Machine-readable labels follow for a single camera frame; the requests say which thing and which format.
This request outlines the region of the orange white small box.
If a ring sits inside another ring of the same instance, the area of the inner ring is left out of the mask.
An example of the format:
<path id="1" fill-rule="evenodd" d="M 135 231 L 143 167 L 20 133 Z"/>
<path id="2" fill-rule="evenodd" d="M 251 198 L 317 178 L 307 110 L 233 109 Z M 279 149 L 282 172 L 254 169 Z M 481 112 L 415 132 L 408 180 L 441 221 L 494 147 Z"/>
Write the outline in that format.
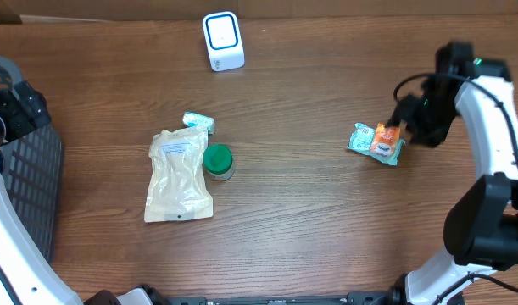
<path id="1" fill-rule="evenodd" d="M 396 151 L 399 137 L 399 127 L 387 127 L 384 124 L 378 124 L 370 146 L 370 152 L 385 158 L 391 157 Z"/>

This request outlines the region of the teal white tissue pack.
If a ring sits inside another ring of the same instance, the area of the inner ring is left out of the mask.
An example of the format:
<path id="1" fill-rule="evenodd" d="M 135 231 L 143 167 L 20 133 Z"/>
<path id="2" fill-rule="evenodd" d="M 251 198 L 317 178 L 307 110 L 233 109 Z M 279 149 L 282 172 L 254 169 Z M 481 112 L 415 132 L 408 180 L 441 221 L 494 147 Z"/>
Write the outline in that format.
<path id="1" fill-rule="evenodd" d="M 213 118 L 194 112 L 185 112 L 182 122 L 186 127 L 202 126 L 208 130 L 210 135 L 216 132 L 216 124 Z"/>

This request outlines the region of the green lid jar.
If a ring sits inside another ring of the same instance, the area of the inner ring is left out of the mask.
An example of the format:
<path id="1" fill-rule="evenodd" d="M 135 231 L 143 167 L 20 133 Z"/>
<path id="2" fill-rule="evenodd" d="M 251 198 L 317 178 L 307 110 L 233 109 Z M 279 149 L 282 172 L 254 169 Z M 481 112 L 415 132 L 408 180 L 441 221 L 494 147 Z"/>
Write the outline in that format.
<path id="1" fill-rule="evenodd" d="M 211 145 L 205 150 L 203 165 L 209 175 L 218 181 L 229 180 L 235 172 L 232 152 L 222 144 Z"/>

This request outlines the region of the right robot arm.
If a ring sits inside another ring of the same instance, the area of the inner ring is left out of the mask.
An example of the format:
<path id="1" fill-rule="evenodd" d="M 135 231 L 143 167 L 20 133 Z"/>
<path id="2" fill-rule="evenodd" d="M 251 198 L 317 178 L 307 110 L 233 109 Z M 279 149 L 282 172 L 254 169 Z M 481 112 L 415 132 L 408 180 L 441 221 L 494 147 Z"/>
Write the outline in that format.
<path id="1" fill-rule="evenodd" d="M 441 250 L 375 302 L 462 304 L 476 280 L 518 293 L 493 276 L 518 265 L 518 117 L 508 65 L 475 57 L 469 42 L 449 42 L 437 50 L 434 72 L 420 78 L 421 96 L 397 97 L 387 126 L 404 125 L 411 143 L 436 147 L 462 118 L 476 181 L 448 212 Z"/>

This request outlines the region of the clear bag beige contents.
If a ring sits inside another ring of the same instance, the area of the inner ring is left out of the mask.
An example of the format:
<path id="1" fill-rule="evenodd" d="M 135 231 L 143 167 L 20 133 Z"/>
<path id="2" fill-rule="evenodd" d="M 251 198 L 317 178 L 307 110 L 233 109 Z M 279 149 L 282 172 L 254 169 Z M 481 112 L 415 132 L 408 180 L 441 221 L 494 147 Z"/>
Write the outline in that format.
<path id="1" fill-rule="evenodd" d="M 152 175 L 144 221 L 189 221 L 213 216 L 214 201 L 203 175 L 203 154 L 208 146 L 203 126 L 163 130 L 152 139 L 148 156 Z"/>

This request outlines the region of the green wet wipes pack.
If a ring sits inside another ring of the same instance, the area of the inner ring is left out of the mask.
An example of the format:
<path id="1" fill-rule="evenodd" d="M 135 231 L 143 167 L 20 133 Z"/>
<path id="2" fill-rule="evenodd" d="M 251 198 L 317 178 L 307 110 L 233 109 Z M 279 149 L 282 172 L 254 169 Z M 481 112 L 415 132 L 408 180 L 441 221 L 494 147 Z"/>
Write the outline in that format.
<path id="1" fill-rule="evenodd" d="M 365 156 L 370 156 L 383 164 L 390 166 L 396 166 L 398 164 L 398 156 L 401 152 L 402 146 L 405 144 L 404 139 L 399 137 L 399 143 L 395 153 L 391 157 L 385 158 L 370 152 L 370 146 L 375 135 L 376 128 L 371 128 L 363 123 L 356 123 L 354 126 L 355 131 L 352 133 L 348 142 L 349 150 L 355 151 Z"/>

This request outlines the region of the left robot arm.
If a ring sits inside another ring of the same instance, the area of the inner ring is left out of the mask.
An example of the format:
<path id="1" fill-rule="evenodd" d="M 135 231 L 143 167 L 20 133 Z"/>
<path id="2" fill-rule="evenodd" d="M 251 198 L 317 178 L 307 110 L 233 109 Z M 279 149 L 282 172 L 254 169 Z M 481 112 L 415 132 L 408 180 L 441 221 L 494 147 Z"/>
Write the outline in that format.
<path id="1" fill-rule="evenodd" d="M 54 272 L 64 145 L 43 95 L 0 76 L 0 304 L 80 304 Z"/>

